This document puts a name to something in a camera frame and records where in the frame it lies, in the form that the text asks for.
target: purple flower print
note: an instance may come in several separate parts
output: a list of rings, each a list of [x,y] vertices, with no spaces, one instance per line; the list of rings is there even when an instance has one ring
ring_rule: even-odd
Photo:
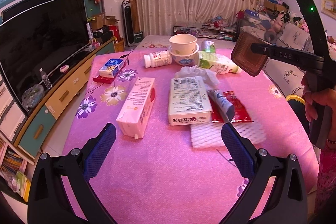
[[[130,81],[135,78],[136,74],[138,74],[136,69],[126,69],[122,72],[118,80],[121,82]]]
[[[243,191],[245,190],[245,188],[246,188],[248,182],[249,182],[248,179],[244,179],[244,181],[243,181],[243,185],[238,187],[237,197],[240,197],[240,196],[241,196],[241,194],[242,194]]]
[[[95,112],[96,106],[97,104],[96,104],[95,98],[93,98],[92,96],[90,96],[87,99],[84,98],[79,108],[77,109],[77,113],[76,113],[77,118],[78,119],[86,118],[89,113]]]

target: television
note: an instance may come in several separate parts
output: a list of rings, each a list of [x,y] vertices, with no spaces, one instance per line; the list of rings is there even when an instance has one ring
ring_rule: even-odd
[[[33,8],[37,5],[40,5],[48,1],[51,1],[51,0],[22,0],[22,1],[19,1],[18,3],[15,3],[12,6],[2,11],[1,13],[2,22],[5,22],[11,19],[12,17],[18,15],[19,13],[22,13],[25,10],[28,10],[30,8]]]
[[[51,0],[0,25],[1,70],[20,102],[41,83],[40,68],[60,74],[66,60],[88,47],[86,23],[84,0]]]

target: water bottle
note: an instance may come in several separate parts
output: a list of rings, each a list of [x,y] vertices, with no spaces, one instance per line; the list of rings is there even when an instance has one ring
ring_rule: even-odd
[[[45,73],[44,70],[42,70],[42,68],[40,68],[40,72],[41,72],[41,78],[43,80],[43,83],[45,84],[46,88],[50,90],[53,85],[50,83],[48,75]]]

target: metal screw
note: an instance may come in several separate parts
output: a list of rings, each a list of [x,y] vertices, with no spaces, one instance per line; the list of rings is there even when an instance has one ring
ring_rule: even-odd
[[[71,155],[73,156],[77,156],[79,154],[80,150],[78,148],[75,148],[73,150],[71,150]]]
[[[259,155],[265,157],[267,155],[267,151],[265,149],[260,149]]]
[[[296,161],[297,157],[294,154],[290,154],[289,158],[293,161]]]
[[[47,153],[43,153],[41,156],[40,156],[40,159],[41,160],[45,160],[47,158],[48,154]]]

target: paper cup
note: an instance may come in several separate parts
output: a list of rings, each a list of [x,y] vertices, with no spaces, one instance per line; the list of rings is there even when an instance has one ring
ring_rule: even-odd
[[[192,54],[187,54],[187,55],[177,55],[172,52],[171,46],[169,46],[168,50],[173,58],[173,60],[179,64],[180,66],[188,66],[191,65],[194,62],[194,59],[197,55],[197,52],[199,51],[200,47],[198,44],[196,44],[196,49]]]
[[[169,39],[171,51],[177,55],[192,54],[196,50],[197,38],[188,33],[174,35]]]

